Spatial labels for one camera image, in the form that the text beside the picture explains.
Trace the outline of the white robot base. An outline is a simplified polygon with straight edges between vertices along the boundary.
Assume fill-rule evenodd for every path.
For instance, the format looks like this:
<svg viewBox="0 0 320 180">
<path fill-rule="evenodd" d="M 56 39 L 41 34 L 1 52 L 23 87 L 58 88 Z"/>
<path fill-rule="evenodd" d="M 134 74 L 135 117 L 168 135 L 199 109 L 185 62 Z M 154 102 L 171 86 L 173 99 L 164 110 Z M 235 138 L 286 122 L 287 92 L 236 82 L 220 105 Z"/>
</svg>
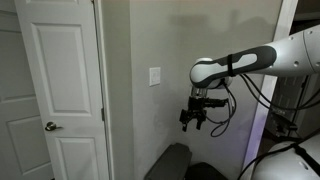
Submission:
<svg viewBox="0 0 320 180">
<path fill-rule="evenodd" d="M 294 148 L 279 152 L 291 144 L 293 141 L 274 145 L 270 154 L 255 166 L 250 180 L 320 180 L 319 174 Z"/>
</svg>

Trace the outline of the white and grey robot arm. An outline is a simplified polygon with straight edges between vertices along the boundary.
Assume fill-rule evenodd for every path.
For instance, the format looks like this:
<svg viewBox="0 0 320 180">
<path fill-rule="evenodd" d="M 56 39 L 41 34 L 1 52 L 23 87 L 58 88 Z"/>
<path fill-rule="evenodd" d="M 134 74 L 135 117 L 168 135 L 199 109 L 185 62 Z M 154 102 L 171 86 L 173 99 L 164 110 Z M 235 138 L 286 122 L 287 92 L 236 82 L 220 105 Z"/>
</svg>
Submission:
<svg viewBox="0 0 320 180">
<path fill-rule="evenodd" d="M 205 108 L 224 107 L 227 99 L 210 99 L 209 89 L 225 88 L 230 78 L 254 73 L 273 76 L 298 76 L 320 72 L 320 25 L 258 47 L 229 54 L 219 59 L 199 58 L 190 70 L 192 83 L 188 109 L 182 110 L 183 130 L 197 120 L 196 128 L 207 119 Z"/>
</svg>

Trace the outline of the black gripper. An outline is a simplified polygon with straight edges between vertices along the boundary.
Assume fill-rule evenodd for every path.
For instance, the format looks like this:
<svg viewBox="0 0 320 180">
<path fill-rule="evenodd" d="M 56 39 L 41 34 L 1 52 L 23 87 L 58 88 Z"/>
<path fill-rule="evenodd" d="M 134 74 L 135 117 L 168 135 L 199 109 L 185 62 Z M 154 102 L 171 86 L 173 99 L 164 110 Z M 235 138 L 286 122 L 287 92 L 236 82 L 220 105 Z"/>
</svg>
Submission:
<svg viewBox="0 0 320 180">
<path fill-rule="evenodd" d="M 203 113 L 203 98 L 190 97 L 188 100 L 188 108 L 181 110 L 180 121 L 182 122 L 182 130 L 187 131 L 187 123 L 192 119 L 197 120 L 196 129 L 201 130 L 202 123 L 206 117 Z"/>
</svg>

